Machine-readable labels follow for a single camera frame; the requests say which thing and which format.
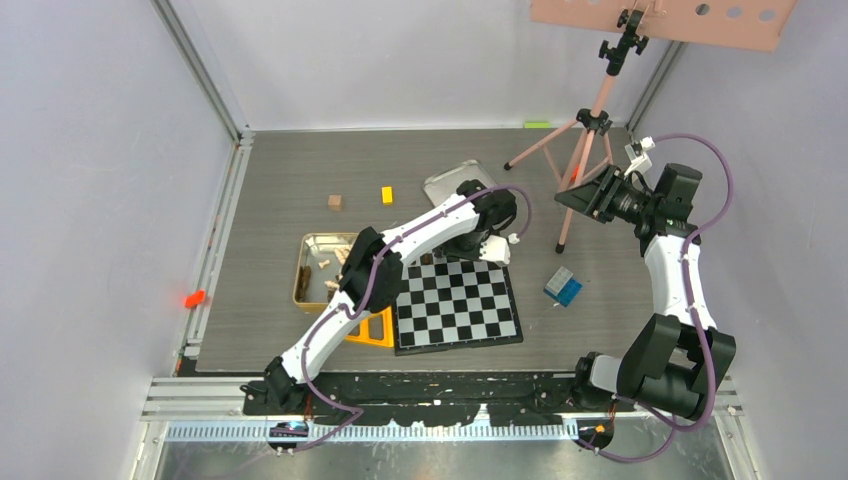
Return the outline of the black white folding chessboard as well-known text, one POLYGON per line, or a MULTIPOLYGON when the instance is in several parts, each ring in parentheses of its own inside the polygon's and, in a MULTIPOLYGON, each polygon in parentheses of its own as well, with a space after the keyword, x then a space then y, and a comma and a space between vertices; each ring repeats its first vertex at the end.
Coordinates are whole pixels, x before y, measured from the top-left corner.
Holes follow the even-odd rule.
POLYGON ((508 269, 484 261, 407 267, 392 311, 397 356, 524 340, 508 269))

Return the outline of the tin lid with bears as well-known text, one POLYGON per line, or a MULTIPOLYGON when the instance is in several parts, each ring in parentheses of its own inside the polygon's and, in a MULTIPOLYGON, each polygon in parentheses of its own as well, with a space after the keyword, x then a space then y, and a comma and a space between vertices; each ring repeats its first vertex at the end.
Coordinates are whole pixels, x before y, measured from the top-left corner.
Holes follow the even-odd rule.
POLYGON ((430 204, 436 207, 455 194, 463 182, 469 180, 480 181, 484 188, 497 184, 478 160, 469 159, 426 178, 423 181, 422 190, 430 204))

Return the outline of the gold tin box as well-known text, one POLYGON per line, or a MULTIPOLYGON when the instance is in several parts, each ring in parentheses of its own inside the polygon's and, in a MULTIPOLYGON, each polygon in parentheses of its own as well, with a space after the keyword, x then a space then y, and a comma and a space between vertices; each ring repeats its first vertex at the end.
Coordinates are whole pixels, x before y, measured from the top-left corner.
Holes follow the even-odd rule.
POLYGON ((356 233, 307 233, 302 238, 292 293, 298 309, 319 314, 326 308, 356 237, 356 233))

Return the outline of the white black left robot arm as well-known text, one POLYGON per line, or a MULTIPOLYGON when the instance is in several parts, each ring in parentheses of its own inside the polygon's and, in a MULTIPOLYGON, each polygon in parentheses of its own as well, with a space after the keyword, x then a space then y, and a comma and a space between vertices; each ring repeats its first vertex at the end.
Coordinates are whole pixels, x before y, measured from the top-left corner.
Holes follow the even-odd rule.
POLYGON ((528 193, 512 184, 486 187, 463 182, 455 193, 415 219, 388 230, 359 232, 341 281, 319 318, 300 339, 263 371, 268 402, 284 414, 298 412, 307 388, 344 337, 367 316, 391 306, 401 291, 402 274, 423 254, 445 246, 467 246, 474 260, 505 266, 511 246, 526 231, 501 236, 528 193))

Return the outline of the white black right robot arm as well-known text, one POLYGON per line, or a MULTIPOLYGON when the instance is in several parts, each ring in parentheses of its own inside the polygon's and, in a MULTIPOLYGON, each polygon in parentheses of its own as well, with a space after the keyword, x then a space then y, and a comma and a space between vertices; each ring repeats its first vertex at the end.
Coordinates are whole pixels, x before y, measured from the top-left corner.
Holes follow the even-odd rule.
POLYGON ((555 197, 600 223, 619 218, 633 225, 654 308, 622 358, 590 352, 578 360, 570 397, 589 411, 625 398, 698 421, 736 354, 734 337, 718 331, 706 306, 700 234, 688 221, 702 174, 670 163, 653 189, 637 187, 638 176, 609 165, 555 197))

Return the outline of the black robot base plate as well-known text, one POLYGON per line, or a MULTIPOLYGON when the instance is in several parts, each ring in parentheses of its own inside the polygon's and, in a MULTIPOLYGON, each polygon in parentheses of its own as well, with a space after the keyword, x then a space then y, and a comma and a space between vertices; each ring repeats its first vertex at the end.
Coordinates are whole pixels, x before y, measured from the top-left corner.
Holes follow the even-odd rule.
POLYGON ((547 426, 572 413, 629 411, 610 396, 576 396, 571 372, 377 372, 322 373, 312 386, 275 391, 263 380, 241 385, 247 416, 291 415, 319 425, 426 427, 468 425, 487 413, 493 425, 547 426))

